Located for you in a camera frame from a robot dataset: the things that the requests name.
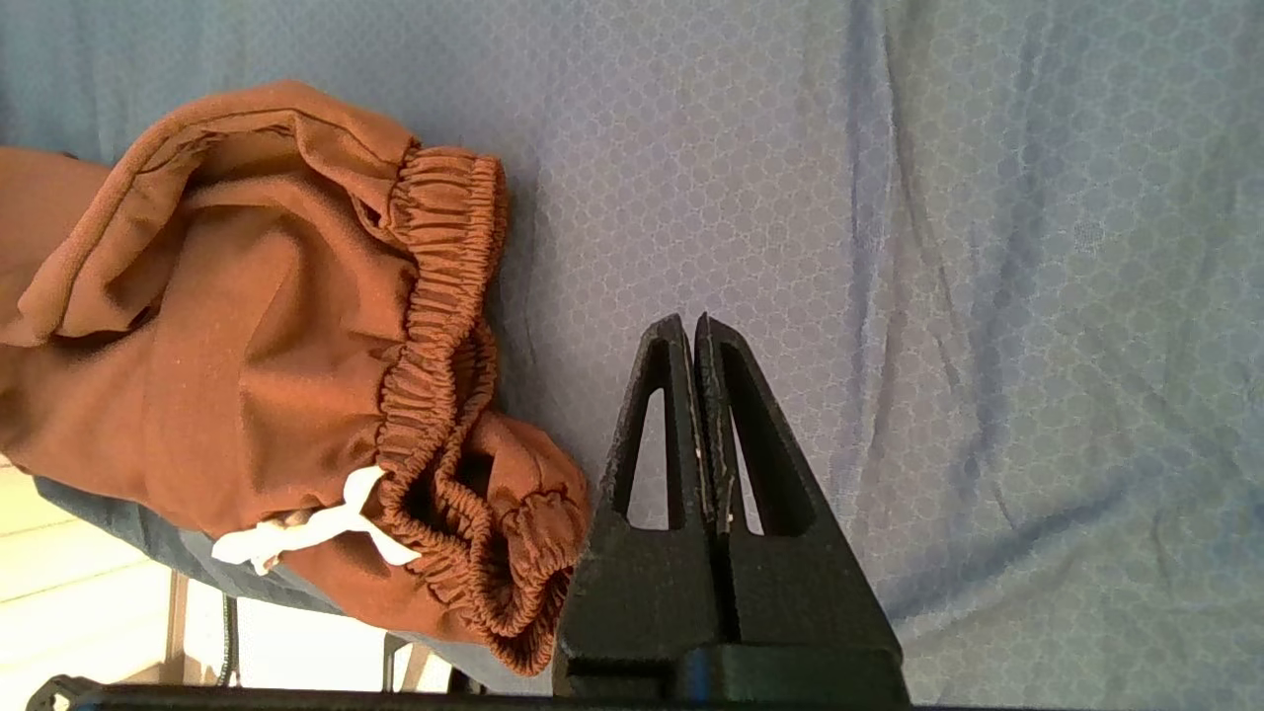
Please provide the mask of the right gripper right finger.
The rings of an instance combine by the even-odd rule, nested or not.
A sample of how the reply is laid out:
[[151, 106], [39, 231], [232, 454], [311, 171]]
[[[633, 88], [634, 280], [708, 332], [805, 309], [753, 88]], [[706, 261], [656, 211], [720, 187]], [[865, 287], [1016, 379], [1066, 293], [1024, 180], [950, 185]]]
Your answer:
[[755, 352], [710, 315], [695, 329], [695, 381], [724, 635], [901, 658]]

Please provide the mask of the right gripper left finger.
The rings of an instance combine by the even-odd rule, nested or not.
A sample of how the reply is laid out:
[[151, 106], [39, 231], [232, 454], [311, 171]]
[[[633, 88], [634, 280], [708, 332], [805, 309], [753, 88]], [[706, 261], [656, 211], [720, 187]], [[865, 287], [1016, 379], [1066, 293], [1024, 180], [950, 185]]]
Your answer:
[[[678, 315], [641, 337], [600, 479], [592, 533], [557, 633], [561, 697], [739, 697], [713, 555], [715, 493], [698, 358]], [[651, 397], [664, 396], [667, 528], [641, 529], [629, 504]]]

